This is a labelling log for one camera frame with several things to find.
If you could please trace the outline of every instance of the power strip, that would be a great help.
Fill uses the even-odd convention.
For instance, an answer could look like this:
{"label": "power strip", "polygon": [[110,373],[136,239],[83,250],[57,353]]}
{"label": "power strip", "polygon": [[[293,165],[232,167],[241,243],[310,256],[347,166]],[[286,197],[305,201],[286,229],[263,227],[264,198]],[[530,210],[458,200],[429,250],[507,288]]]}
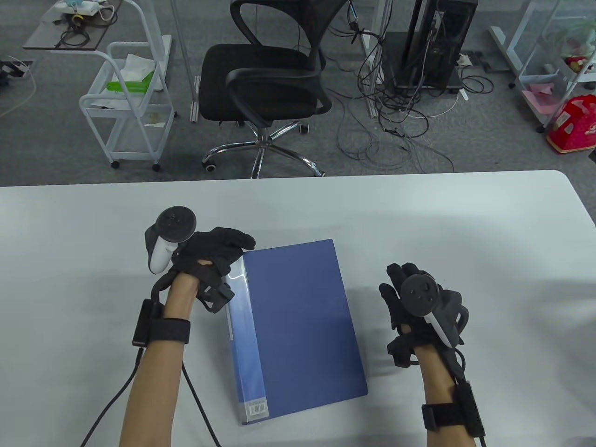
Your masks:
{"label": "power strip", "polygon": [[18,69],[20,64],[13,60],[0,61],[0,71],[6,73],[9,79],[27,79],[29,78],[28,72],[31,71],[35,61],[28,60],[23,61],[23,63],[29,68],[29,70],[24,73]]}

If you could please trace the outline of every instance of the blue binder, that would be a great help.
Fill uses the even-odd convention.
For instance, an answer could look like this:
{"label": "blue binder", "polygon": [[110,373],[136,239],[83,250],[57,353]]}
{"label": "blue binder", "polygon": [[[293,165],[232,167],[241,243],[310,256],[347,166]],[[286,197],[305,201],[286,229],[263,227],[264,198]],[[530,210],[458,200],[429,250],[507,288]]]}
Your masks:
{"label": "blue binder", "polygon": [[226,280],[242,423],[368,394],[332,240],[245,253]]}

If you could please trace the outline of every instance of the pink paper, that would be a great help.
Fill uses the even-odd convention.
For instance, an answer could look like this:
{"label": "pink paper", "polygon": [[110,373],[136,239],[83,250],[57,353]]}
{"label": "pink paper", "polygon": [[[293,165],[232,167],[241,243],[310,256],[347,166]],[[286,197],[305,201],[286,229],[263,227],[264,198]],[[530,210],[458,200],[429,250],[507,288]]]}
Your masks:
{"label": "pink paper", "polygon": [[530,84],[530,92],[535,95],[552,95],[555,85],[550,84]]}
{"label": "pink paper", "polygon": [[544,94],[535,95],[527,90],[524,90],[522,93],[534,108],[543,115],[552,115],[558,109],[560,98]]}

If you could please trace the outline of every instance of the chrome chair base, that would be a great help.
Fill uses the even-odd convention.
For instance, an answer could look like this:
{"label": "chrome chair base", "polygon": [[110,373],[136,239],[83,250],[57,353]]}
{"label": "chrome chair base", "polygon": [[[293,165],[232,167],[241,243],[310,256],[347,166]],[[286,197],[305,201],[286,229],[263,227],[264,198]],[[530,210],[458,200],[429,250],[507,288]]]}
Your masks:
{"label": "chrome chair base", "polygon": [[263,165],[263,158],[265,157],[266,151],[271,151],[275,154],[279,154],[284,156],[288,159],[295,160],[297,162],[301,162],[305,164],[313,173],[315,177],[324,177],[325,172],[321,171],[317,168],[316,164],[306,157],[300,155],[298,152],[291,151],[289,149],[285,149],[279,147],[274,144],[274,141],[279,137],[287,134],[293,129],[299,128],[301,134],[308,133],[308,124],[303,123],[302,121],[296,120],[292,121],[291,123],[285,125],[282,128],[277,129],[272,134],[269,134],[269,129],[257,129],[251,122],[246,121],[246,124],[250,127],[253,131],[256,140],[255,141],[245,141],[241,143],[229,143],[229,144],[222,144],[221,146],[214,147],[211,149],[207,154],[203,157],[202,163],[203,167],[208,172],[213,172],[216,169],[216,165],[211,160],[211,158],[215,155],[222,154],[227,151],[246,151],[246,150],[256,150],[257,157],[254,161],[253,169],[250,173],[250,178],[259,178],[261,166]]}

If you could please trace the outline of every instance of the chair caster wheel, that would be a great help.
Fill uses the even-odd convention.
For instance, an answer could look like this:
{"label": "chair caster wheel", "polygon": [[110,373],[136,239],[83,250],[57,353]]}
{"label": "chair caster wheel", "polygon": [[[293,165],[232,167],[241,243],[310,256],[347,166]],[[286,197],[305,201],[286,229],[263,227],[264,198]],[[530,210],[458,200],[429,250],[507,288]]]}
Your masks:
{"label": "chair caster wheel", "polygon": [[212,161],[208,161],[207,163],[201,162],[201,164],[203,165],[203,168],[207,172],[213,172],[214,170],[216,170],[218,168],[218,166]]}

